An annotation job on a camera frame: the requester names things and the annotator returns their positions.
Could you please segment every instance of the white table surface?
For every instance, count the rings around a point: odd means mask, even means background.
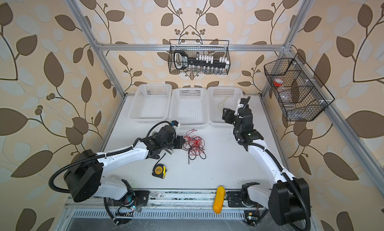
[[[108,140],[105,151],[112,151],[131,145],[137,137],[145,137],[154,125],[137,123],[128,117],[133,96],[128,96],[120,116]],[[259,96],[251,96],[249,107],[253,114],[254,128],[264,137],[269,150],[281,162],[275,140],[273,139]],[[179,129],[178,135],[185,135],[189,129]],[[240,189],[249,182],[266,182],[266,176],[257,161],[233,136],[233,128],[214,128],[209,125],[197,129],[193,135],[205,141],[206,159],[196,157],[188,165],[187,151],[174,149],[160,161],[167,169],[164,179],[152,176],[156,159],[131,162],[114,169],[106,177],[126,179],[137,189]]]

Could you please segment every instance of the tape measure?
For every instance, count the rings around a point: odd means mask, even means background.
[[[166,167],[161,163],[155,165],[152,170],[152,176],[164,179],[166,176]]]

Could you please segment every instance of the black wire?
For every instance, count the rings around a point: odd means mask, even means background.
[[[135,142],[133,143],[133,147],[136,146],[137,142],[140,140],[140,138],[136,138]],[[58,171],[56,171],[50,178],[49,178],[49,181],[48,181],[48,186],[56,191],[56,192],[60,192],[60,193],[70,193],[70,190],[68,189],[64,189],[64,188],[59,188],[58,186],[56,186],[54,184],[54,180],[57,176],[60,175],[60,173],[64,172],[65,170],[67,169],[70,169],[71,167],[73,166],[76,166],[78,164],[81,164],[83,162],[88,162],[88,161],[92,161],[92,160],[96,160],[96,159],[99,159],[101,157],[109,157],[109,156],[113,156],[113,155],[117,155],[117,154],[121,154],[121,153],[124,153],[124,152],[127,152],[129,150],[132,150],[133,148],[132,146],[126,148],[126,149],[123,149],[123,150],[120,150],[120,151],[115,151],[115,152],[109,152],[107,153],[106,155],[104,154],[99,154],[99,155],[95,155],[95,156],[91,156],[91,157],[87,157],[85,159],[82,159],[82,160],[79,160],[79,161],[76,161],[76,162],[73,162],[71,164],[68,164],[67,166],[64,166],[62,168],[60,168]]]
[[[268,150],[266,149],[265,147],[263,147],[262,145],[260,144],[257,144],[257,143],[253,143],[253,142],[248,142],[248,143],[241,143],[241,142],[238,142],[238,144],[240,145],[243,145],[243,146],[246,146],[246,145],[251,145],[251,146],[257,146],[261,149],[263,149],[271,158],[272,160],[275,162],[275,164],[277,165],[277,167],[279,168],[280,172],[283,170],[282,166],[280,165],[279,161],[276,159],[276,157]],[[290,223],[290,225],[292,226],[293,229],[295,229],[296,231],[309,231],[311,229],[311,220],[310,220],[310,213],[308,211],[308,208],[304,202],[304,199],[303,197],[301,196],[299,190],[297,190],[296,186],[293,184],[292,180],[288,177],[288,175],[285,173],[285,172],[282,172],[282,175],[284,176],[284,178],[287,180],[289,186],[292,187],[292,190],[293,190],[293,194],[295,195],[295,197],[299,200],[299,203],[300,203],[300,206],[301,208],[303,209],[303,212],[304,212],[304,215],[305,215],[305,227],[304,229],[300,229],[298,228],[295,224],[293,223]]]
[[[162,121],[162,122],[160,122],[160,123],[157,123],[157,124],[155,124],[155,125],[149,130],[149,132],[147,133],[147,136],[146,136],[146,137],[149,137],[149,135],[151,134],[152,130],[153,130],[155,127],[157,127],[158,125],[162,124],[162,123],[168,123],[168,124],[171,126],[170,122],[168,122],[168,121]]]
[[[105,207],[105,211],[107,211],[107,214],[108,214],[108,216],[112,219],[112,221],[113,221],[116,225],[119,225],[119,221],[112,215],[111,210],[109,210],[109,208],[108,208],[107,198],[104,198],[104,207]]]
[[[155,166],[153,166],[153,168],[156,167],[156,165],[160,162],[161,159],[159,159],[159,160],[157,161],[157,163],[155,164]]]

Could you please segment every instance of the wallpaper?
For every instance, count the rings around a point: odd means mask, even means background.
[[[323,231],[382,230],[384,199],[325,113],[286,122],[274,95],[265,101],[291,172],[310,187],[312,217]]]
[[[282,44],[303,0],[77,0],[100,43]]]
[[[0,13],[0,226],[47,231],[68,198],[48,179],[97,150],[120,97],[63,0],[0,0]]]
[[[383,0],[316,0],[293,45],[381,165],[383,17]],[[384,200],[326,114],[287,122],[272,92],[265,100],[292,172],[310,186],[321,228],[382,230]]]
[[[316,0],[293,47],[382,167],[383,33],[384,0]]]
[[[155,51],[110,51],[113,66],[123,89],[135,93],[140,84],[168,83],[172,88],[235,86],[245,93],[260,93],[266,84],[263,66],[276,60],[273,52],[230,52],[228,75],[205,75],[168,69],[168,53]],[[104,86],[109,88],[109,81]]]

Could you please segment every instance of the yellow object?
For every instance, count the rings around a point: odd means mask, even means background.
[[[214,212],[219,214],[221,213],[221,209],[223,208],[224,203],[224,197],[225,197],[225,189],[220,186],[216,190],[216,197],[214,201]]]

